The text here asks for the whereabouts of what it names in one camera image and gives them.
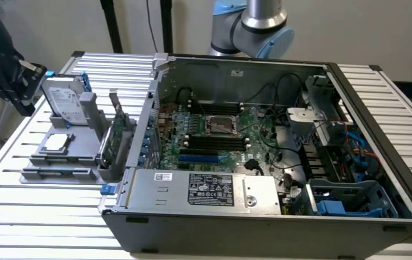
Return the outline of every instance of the warning label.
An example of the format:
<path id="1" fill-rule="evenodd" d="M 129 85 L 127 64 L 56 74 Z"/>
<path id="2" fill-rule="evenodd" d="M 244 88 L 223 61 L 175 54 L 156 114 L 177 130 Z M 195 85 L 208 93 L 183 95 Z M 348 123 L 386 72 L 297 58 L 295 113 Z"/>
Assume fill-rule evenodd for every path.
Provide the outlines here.
<path id="1" fill-rule="evenodd" d="M 191 174 L 188 203 L 192 205 L 233 207 L 232 175 Z"/>

